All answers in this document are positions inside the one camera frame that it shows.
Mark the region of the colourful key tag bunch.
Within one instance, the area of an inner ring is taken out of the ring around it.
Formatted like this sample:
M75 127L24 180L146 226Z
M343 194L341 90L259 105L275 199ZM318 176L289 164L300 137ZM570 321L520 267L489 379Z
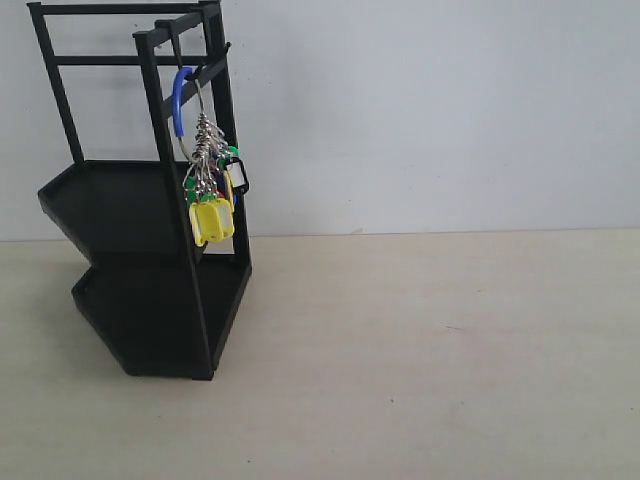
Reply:
M193 84L199 104L194 146L184 142L183 90ZM235 233L234 213L249 181L239 151L226 140L224 131L206 114L200 81L190 67L181 67L173 80L172 125L188 167L182 181L194 243L220 243Z

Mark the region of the black two-tier metal rack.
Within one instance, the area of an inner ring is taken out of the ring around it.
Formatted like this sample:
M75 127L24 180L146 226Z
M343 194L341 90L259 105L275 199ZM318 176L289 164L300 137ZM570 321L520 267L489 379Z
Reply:
M195 245L163 94L163 66L192 66L213 96L216 120L236 141L221 7L196 3L29 4L35 33L72 164L38 193L43 211L89 261L72 290L75 304L123 370L132 376L209 380L252 273L243 203L234 213L230 253ZM134 34L133 55L59 55L52 16L152 15ZM81 148L60 70L64 66L131 66L141 71L157 157L153 161L89 160Z

